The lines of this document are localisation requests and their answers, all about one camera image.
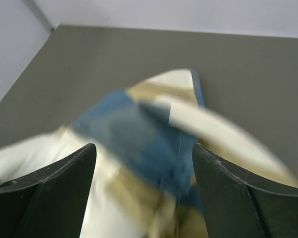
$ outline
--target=color block garment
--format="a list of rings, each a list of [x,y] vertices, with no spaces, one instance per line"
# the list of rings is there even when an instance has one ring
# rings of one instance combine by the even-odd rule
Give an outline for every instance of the color block garment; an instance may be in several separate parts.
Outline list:
[[[122,167],[106,189],[149,237],[177,237],[182,227],[195,233],[190,237],[207,237],[199,194],[191,186],[191,153],[197,138],[138,104],[159,95],[204,106],[197,73],[174,70],[106,96],[72,129],[97,140],[118,158]]]

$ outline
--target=wall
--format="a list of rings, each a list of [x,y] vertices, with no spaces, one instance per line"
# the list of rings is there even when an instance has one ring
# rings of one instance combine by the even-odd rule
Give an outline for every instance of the wall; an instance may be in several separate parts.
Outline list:
[[[298,0],[36,0],[54,24],[298,37]]]
[[[49,37],[20,0],[0,0],[0,101]]]

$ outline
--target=blurry cloth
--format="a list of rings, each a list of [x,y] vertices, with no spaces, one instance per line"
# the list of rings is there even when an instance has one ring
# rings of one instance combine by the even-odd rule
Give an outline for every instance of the blurry cloth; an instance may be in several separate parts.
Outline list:
[[[111,93],[71,125],[0,149],[0,182],[94,143],[81,238],[207,238],[191,158],[197,138],[256,174],[298,186],[255,139],[204,108],[199,77],[188,69]]]

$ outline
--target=gray surface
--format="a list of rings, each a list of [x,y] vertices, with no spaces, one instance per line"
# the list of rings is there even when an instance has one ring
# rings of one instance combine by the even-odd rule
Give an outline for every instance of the gray surface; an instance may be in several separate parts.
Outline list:
[[[298,176],[298,39],[59,27],[0,103],[0,147],[75,119],[112,90],[194,68],[209,108]]]

